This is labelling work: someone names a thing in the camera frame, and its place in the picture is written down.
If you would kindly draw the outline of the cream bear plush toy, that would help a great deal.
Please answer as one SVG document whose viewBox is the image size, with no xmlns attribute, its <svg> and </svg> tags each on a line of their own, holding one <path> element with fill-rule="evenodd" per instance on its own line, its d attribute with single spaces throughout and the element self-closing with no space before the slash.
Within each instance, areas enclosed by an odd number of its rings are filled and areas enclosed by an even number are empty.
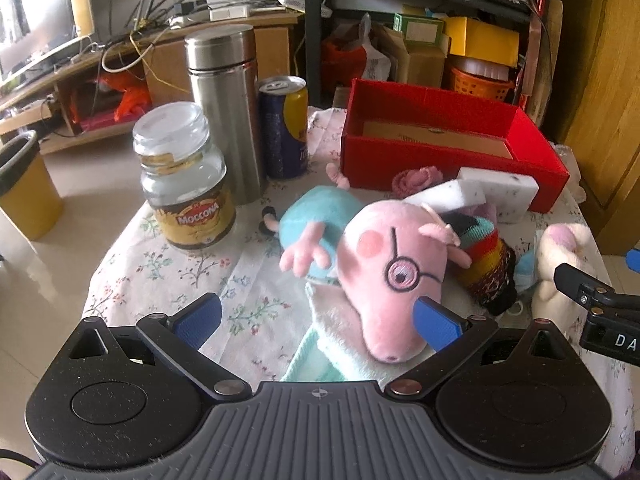
<svg viewBox="0 0 640 480">
<path fill-rule="evenodd" d="M 584 249 L 590 240 L 590 229 L 579 223 L 555 223 L 541 234 L 536 249 L 538 284 L 532 299 L 533 318 L 548 318 L 562 332 L 577 320 L 578 307 L 556 289 L 554 271 L 567 263 L 584 272 L 592 272 L 592 265 L 584 259 Z"/>
</svg>

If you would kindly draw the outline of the rainbow striped sock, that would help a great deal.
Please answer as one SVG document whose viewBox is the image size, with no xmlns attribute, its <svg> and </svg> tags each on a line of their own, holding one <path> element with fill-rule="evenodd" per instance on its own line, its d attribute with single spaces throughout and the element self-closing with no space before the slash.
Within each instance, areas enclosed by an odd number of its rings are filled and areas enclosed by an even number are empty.
<svg viewBox="0 0 640 480">
<path fill-rule="evenodd" d="M 481 308 L 492 316 L 502 315 L 518 299 L 514 250 L 500 237 L 495 223 L 486 218 L 459 211 L 446 212 L 442 218 L 472 260 L 469 269 L 454 270 L 454 277 Z"/>
</svg>

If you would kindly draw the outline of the pink pig plush toy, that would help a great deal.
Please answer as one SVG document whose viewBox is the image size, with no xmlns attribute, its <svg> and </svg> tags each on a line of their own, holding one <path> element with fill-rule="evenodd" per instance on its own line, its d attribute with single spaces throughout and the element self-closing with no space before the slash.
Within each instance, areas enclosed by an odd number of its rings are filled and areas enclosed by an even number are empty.
<svg viewBox="0 0 640 480">
<path fill-rule="evenodd" d="M 315 186 L 284 214 L 264 208 L 260 227 L 279 239 L 281 271 L 340 285 L 371 356 L 407 362 L 426 346 L 413 325 L 414 303 L 440 300 L 448 263 L 467 269 L 472 259 L 430 205 L 364 204 L 337 166 L 326 165 L 326 174 L 330 184 Z"/>
</svg>

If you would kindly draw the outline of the mint white towel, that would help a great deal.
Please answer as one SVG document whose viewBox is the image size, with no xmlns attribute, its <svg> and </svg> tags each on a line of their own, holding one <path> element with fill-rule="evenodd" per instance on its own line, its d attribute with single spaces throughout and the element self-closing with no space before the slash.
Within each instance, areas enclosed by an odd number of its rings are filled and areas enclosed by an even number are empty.
<svg viewBox="0 0 640 480">
<path fill-rule="evenodd" d="M 312 322 L 288 369 L 285 382 L 356 382 L 375 380 L 384 386 L 434 354 L 425 348 L 405 363 L 373 359 L 362 338 L 360 317 L 341 288 L 305 284 Z"/>
</svg>

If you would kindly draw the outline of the speckled white sponge block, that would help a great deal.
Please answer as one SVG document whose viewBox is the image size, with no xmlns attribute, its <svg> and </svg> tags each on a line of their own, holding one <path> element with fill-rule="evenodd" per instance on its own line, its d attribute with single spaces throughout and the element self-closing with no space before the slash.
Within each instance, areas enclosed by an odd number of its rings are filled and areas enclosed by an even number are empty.
<svg viewBox="0 0 640 480">
<path fill-rule="evenodd" d="M 480 185 L 486 202 L 496 207 L 499 223 L 521 222 L 539 191 L 536 180 L 526 174 L 462 167 L 458 179 Z"/>
</svg>

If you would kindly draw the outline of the purple fluffy cloth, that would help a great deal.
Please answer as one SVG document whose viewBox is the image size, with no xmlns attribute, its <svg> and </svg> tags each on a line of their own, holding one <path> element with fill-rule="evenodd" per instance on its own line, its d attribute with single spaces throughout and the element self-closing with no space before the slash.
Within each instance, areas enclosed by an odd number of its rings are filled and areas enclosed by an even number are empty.
<svg viewBox="0 0 640 480">
<path fill-rule="evenodd" d="M 498 223 L 498 211 L 497 207 L 491 203 L 484 203 L 474 208 L 472 215 L 475 217 L 484 218 L 493 224 Z"/>
</svg>

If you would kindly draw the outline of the pink knitted flower cloth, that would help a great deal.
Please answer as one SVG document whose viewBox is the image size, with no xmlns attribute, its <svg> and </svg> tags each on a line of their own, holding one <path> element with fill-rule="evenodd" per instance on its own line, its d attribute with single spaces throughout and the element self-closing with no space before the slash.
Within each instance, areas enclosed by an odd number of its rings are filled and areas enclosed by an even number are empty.
<svg viewBox="0 0 640 480">
<path fill-rule="evenodd" d="M 393 177 L 392 193 L 401 200 L 442 182 L 444 176 L 435 166 L 404 170 Z"/>
</svg>

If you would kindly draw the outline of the yellow waste bin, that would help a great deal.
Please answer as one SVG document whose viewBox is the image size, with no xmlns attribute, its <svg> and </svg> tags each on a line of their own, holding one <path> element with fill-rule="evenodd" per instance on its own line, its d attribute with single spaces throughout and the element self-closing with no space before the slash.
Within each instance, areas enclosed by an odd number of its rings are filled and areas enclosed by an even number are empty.
<svg viewBox="0 0 640 480">
<path fill-rule="evenodd" d="M 1 148 L 1 211 L 31 242 L 49 233 L 63 212 L 34 130 Z"/>
</svg>

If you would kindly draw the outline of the red cardboard box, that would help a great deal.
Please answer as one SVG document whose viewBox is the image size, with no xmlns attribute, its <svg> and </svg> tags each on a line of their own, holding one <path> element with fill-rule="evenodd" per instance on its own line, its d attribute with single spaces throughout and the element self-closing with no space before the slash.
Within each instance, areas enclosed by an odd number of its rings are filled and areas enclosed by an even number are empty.
<svg viewBox="0 0 640 480">
<path fill-rule="evenodd" d="M 356 79 L 341 168 L 356 188 L 388 191 L 396 174 L 425 166 L 453 178 L 462 167 L 535 179 L 529 209 L 548 212 L 568 181 L 551 144 L 517 106 L 449 90 Z"/>
</svg>

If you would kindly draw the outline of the low wooden tv bench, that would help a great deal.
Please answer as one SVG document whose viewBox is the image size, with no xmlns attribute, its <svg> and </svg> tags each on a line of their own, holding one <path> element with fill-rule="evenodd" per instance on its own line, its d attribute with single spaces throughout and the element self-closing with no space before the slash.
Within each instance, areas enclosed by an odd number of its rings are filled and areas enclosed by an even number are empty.
<svg viewBox="0 0 640 480">
<path fill-rule="evenodd" d="M 252 26 L 256 42 L 257 77 L 265 79 L 293 73 L 294 51 L 297 48 L 295 40 L 304 36 L 303 20 L 303 13 L 281 10 L 259 13 L 248 18 L 169 29 L 163 34 L 159 32 L 139 40 L 137 45 L 142 50 L 150 50 L 141 64 L 152 104 L 159 106 L 193 98 L 184 40 L 194 32 L 220 25 Z M 87 129 L 73 124 L 70 121 L 70 96 L 78 84 L 96 76 L 100 61 L 113 66 L 121 60 L 132 62 L 137 56 L 138 50 L 131 42 L 114 47 L 114 50 L 106 55 L 99 52 L 87 53 L 77 63 L 65 65 L 23 89 L 12 92 L 1 100 L 2 110 L 8 110 L 23 102 L 27 104 L 27 110 L 2 120 L 1 141 L 6 143 L 16 135 L 17 129 L 20 128 L 18 122 L 22 119 L 27 127 L 32 128 L 41 127 L 46 119 L 54 116 L 62 117 L 64 126 L 44 134 L 40 151 L 45 155 L 130 133 L 138 119 L 136 115 L 129 115 L 118 122 L 113 117 L 102 114 L 96 119 L 90 118 Z"/>
</svg>

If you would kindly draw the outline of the stainless steel thermos flask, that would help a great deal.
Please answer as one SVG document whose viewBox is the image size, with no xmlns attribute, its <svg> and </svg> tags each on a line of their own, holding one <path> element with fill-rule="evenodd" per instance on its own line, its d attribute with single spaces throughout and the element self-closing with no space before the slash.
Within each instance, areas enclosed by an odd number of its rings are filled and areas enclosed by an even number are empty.
<svg viewBox="0 0 640 480">
<path fill-rule="evenodd" d="M 253 203 L 266 187 L 254 28 L 209 27 L 187 36 L 184 45 L 194 101 L 224 154 L 235 203 Z"/>
</svg>

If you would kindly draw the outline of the wooden cabinet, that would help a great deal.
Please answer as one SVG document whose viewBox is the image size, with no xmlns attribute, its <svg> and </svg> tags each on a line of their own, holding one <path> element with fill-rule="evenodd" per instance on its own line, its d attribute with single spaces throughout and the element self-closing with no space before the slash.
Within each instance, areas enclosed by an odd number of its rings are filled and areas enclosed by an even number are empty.
<svg viewBox="0 0 640 480">
<path fill-rule="evenodd" d="M 560 0 L 558 60 L 542 130 L 575 155 L 600 252 L 639 240 L 639 0 Z"/>
</svg>

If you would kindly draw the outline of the red white plastic bag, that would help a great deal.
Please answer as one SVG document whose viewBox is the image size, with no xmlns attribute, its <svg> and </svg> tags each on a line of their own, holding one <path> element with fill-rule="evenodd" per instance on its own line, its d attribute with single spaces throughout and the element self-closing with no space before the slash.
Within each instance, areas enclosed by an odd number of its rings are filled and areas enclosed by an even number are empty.
<svg viewBox="0 0 640 480">
<path fill-rule="evenodd" d="M 369 13 L 358 23 L 338 23 L 320 44 L 320 84 L 324 92 L 348 88 L 354 79 L 386 81 L 392 62 L 374 46 Z"/>
</svg>

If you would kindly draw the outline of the green white small box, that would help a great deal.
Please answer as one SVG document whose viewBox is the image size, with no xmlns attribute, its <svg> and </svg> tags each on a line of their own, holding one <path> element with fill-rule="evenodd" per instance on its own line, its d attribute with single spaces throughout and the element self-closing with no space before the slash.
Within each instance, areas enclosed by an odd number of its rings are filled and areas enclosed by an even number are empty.
<svg viewBox="0 0 640 480">
<path fill-rule="evenodd" d="M 396 13 L 393 30 L 399 32 L 407 44 L 437 46 L 444 31 L 444 22 L 438 18 Z"/>
</svg>

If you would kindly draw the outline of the television screen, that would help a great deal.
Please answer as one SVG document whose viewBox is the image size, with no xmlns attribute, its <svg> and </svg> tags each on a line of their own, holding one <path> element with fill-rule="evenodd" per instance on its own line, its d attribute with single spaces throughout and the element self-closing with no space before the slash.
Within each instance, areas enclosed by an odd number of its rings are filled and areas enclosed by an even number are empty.
<svg viewBox="0 0 640 480">
<path fill-rule="evenodd" d="M 94 33 L 91 0 L 1 0 L 1 84 Z"/>
</svg>

